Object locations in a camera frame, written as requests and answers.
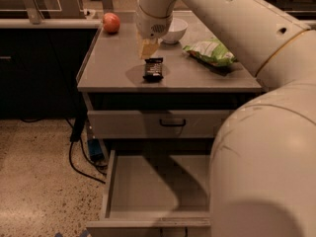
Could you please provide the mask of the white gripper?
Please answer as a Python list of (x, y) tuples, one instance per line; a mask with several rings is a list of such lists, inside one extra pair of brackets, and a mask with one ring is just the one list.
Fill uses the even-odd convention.
[(155, 53), (159, 48), (158, 38), (167, 34), (172, 20), (173, 14), (166, 8), (157, 5), (149, 7), (139, 5), (136, 8), (137, 53), (140, 59), (150, 58)]

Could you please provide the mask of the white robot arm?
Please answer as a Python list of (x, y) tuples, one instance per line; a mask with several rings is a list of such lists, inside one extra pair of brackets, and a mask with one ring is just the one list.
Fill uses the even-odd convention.
[[(139, 0), (157, 38), (177, 0)], [(316, 31), (265, 0), (182, 0), (263, 85), (218, 131), (211, 237), (316, 237)]]

